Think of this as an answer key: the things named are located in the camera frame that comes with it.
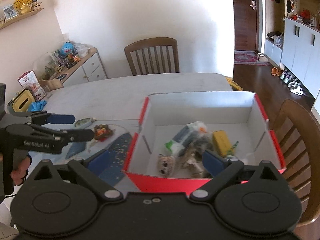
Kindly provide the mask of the person's left hand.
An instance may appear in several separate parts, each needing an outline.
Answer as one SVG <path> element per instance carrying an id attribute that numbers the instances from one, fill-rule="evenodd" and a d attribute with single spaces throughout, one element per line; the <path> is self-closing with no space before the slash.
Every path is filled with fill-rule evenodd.
<path id="1" fill-rule="evenodd" d="M 18 167 L 13 170 L 10 174 L 10 177 L 13 181 L 14 186 L 20 186 L 24 183 L 28 169 L 31 165 L 32 159 L 30 155 L 27 155 L 19 164 Z"/>

